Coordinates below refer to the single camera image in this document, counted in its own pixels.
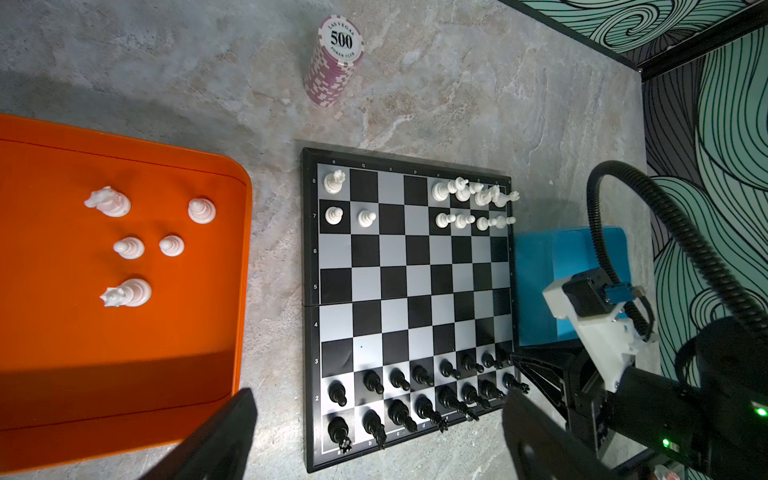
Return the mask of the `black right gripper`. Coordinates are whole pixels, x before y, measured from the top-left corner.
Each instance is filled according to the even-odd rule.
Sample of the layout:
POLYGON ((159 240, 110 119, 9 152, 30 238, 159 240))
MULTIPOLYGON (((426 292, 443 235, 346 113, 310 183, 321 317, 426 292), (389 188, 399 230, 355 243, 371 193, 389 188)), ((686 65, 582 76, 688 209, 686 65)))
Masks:
POLYGON ((565 428, 591 450, 605 450, 608 395, 584 350, 521 350, 511 361, 565 420, 565 428))

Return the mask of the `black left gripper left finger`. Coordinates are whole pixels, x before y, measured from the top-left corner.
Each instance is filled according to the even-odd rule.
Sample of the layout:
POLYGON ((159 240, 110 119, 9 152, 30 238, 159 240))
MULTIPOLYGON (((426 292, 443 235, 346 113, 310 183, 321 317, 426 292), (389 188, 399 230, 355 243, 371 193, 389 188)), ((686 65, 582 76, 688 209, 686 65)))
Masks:
POLYGON ((252 390, 241 389, 142 479, 242 479, 257 418, 252 390))

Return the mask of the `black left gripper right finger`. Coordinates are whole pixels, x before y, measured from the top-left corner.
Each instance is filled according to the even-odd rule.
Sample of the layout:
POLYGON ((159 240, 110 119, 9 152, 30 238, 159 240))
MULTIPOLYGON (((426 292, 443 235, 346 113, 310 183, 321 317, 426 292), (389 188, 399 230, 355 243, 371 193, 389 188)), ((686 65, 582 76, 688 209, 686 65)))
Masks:
POLYGON ((506 395, 502 425, 518 479, 618 478, 520 391, 506 395))

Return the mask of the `black bishop chess piece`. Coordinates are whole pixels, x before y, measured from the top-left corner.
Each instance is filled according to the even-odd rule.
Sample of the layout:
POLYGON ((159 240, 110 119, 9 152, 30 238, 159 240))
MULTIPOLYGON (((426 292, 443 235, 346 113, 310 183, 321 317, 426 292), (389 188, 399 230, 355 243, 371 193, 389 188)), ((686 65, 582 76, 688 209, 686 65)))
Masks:
POLYGON ((478 390, 470 383, 465 383, 461 389, 461 395, 463 401, 467 404, 476 404, 481 408, 488 409, 491 407, 490 401, 483 398, 478 390))

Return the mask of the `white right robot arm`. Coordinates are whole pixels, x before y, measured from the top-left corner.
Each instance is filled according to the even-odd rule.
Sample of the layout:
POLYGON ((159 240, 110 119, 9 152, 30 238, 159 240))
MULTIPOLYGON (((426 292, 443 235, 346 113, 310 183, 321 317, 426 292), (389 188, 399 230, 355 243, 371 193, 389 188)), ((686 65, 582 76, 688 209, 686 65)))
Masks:
MULTIPOLYGON (((726 317, 679 351, 698 387, 628 368, 605 405, 609 429, 712 479, 767 476, 767 343, 726 317)), ((507 448, 521 479, 613 479, 580 440, 524 395, 508 394, 507 448)))

